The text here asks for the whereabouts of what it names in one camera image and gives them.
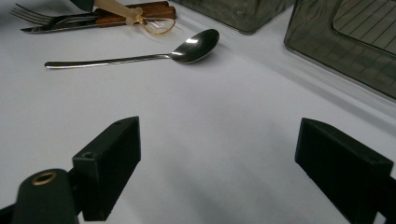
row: metal spoon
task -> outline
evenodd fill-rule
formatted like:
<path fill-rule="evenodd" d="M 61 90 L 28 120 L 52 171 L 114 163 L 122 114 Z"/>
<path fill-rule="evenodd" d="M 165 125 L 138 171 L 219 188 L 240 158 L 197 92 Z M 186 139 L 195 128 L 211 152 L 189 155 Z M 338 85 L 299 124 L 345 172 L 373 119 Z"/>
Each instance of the metal spoon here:
<path fill-rule="evenodd" d="M 177 49 L 169 54 L 152 54 L 146 56 L 110 59 L 89 62 L 47 62 L 44 66 L 48 68 L 78 68 L 114 63 L 133 63 L 151 59 L 172 59 L 177 63 L 193 63 L 206 56 L 219 42 L 219 32 L 214 29 L 202 31 L 201 33 L 187 39 Z"/>

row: fork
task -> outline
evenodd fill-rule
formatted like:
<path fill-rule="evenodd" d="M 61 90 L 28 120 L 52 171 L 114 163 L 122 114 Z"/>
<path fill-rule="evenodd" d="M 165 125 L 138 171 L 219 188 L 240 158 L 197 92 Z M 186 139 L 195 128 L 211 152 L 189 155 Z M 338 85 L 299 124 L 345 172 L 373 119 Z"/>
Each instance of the fork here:
<path fill-rule="evenodd" d="M 23 21 L 30 22 L 34 25 L 49 25 L 49 24 L 58 24 L 58 23 L 71 22 L 71 21 L 88 21 L 88 20 L 94 20 L 98 17 L 93 12 L 82 13 L 77 15 L 64 15 L 64 16 L 51 17 L 34 12 L 19 4 L 15 4 L 15 5 L 16 7 L 12 8 L 12 10 L 9 13 L 15 17 L 20 18 Z"/>

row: knife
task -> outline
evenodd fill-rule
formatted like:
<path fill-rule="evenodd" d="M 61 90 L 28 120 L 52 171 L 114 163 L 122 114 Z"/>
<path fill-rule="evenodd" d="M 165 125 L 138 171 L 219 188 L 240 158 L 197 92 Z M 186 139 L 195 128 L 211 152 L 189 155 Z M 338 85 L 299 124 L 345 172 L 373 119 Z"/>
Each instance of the knife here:
<path fill-rule="evenodd" d="M 175 8 L 169 7 L 166 1 L 135 4 L 135 5 L 129 5 L 127 7 L 142 7 L 143 8 L 142 16 L 146 18 L 163 18 L 163 19 L 173 19 L 173 20 L 176 18 Z M 62 22 L 57 24 L 30 27 L 21 30 L 29 34 L 44 34 L 44 33 L 52 33 L 59 31 L 66 31 L 66 30 L 94 28 L 94 27 L 106 28 L 106 27 L 120 26 L 125 24 L 126 24 L 125 18 L 98 8 L 90 15 L 90 17 L 87 17 L 87 20 Z"/>

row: white tablecloth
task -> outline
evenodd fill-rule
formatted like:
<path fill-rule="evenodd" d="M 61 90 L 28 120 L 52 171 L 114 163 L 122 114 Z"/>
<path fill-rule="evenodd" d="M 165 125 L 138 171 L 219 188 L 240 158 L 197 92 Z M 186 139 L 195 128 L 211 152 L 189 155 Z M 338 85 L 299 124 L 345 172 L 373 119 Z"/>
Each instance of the white tablecloth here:
<path fill-rule="evenodd" d="M 294 162 L 302 118 L 396 161 L 396 104 L 286 50 L 292 7 L 254 35 L 179 5 L 176 27 L 161 37 L 138 26 L 29 35 L 8 13 L 16 2 L 0 2 L 0 207 L 15 203 L 23 179 L 70 170 L 95 136 L 133 116 L 142 161 L 106 223 L 347 223 Z M 18 3 L 80 12 L 67 0 Z M 198 63 L 44 67 L 167 53 L 209 28 L 220 41 Z"/>

